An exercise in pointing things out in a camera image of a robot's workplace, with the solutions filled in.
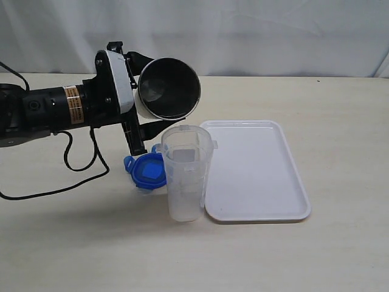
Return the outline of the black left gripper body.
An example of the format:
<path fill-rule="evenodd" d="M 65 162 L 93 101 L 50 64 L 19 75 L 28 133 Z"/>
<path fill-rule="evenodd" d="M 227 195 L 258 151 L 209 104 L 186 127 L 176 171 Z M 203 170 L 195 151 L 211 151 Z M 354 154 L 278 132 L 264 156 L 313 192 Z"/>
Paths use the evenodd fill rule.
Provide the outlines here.
<path fill-rule="evenodd" d="M 105 50 L 117 52 L 122 54 L 125 58 L 122 46 L 123 43 L 121 41 L 114 41 L 108 43 Z M 145 154 L 146 149 L 144 143 L 139 137 L 138 127 L 140 124 L 135 106 L 135 97 L 133 107 L 127 113 L 120 114 L 112 72 L 105 50 L 99 50 L 95 55 L 95 77 L 83 80 L 80 85 L 80 89 L 84 94 L 84 97 L 82 98 L 84 122 L 77 125 L 76 128 L 100 128 L 107 125 L 120 124 L 130 154 L 133 156 Z M 132 75 L 129 68 L 129 62 L 126 58 L 125 63 L 130 84 L 134 91 L 138 87 L 134 77 L 138 75 Z"/>

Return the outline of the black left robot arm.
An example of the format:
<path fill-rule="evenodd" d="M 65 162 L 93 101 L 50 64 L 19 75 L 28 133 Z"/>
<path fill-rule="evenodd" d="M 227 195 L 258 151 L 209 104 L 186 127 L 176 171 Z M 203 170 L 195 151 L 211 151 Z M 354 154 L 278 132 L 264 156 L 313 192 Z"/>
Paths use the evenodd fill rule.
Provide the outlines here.
<path fill-rule="evenodd" d="M 74 128 L 120 124 L 130 154 L 145 154 L 152 140 L 173 124 L 158 120 L 141 125 L 133 91 L 137 88 L 131 57 L 123 43 L 108 43 L 95 56 L 96 75 L 80 85 L 30 90 L 1 84 L 1 146 L 12 147 Z"/>

